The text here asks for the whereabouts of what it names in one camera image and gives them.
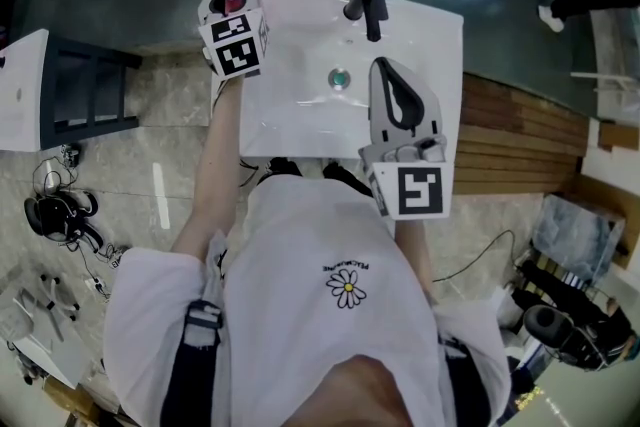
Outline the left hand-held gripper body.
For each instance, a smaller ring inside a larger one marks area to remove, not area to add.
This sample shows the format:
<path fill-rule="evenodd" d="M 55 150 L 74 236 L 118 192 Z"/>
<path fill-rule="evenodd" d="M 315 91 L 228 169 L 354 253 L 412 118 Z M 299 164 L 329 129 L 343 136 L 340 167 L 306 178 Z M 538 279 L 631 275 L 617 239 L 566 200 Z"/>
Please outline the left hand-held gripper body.
<path fill-rule="evenodd" d="M 205 57 L 220 79 L 259 73 L 269 44 L 262 8 L 232 13 L 198 27 Z"/>

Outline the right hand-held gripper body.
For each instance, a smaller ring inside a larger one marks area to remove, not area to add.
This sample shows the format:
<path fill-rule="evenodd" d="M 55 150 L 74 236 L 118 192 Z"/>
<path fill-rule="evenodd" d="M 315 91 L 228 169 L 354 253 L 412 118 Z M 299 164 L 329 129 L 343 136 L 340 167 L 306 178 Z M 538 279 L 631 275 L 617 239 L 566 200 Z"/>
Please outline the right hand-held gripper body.
<path fill-rule="evenodd" d="M 451 194 L 445 190 L 446 149 L 446 137 L 434 135 L 395 148 L 385 143 L 359 150 L 382 216 L 424 220 L 448 214 Z"/>

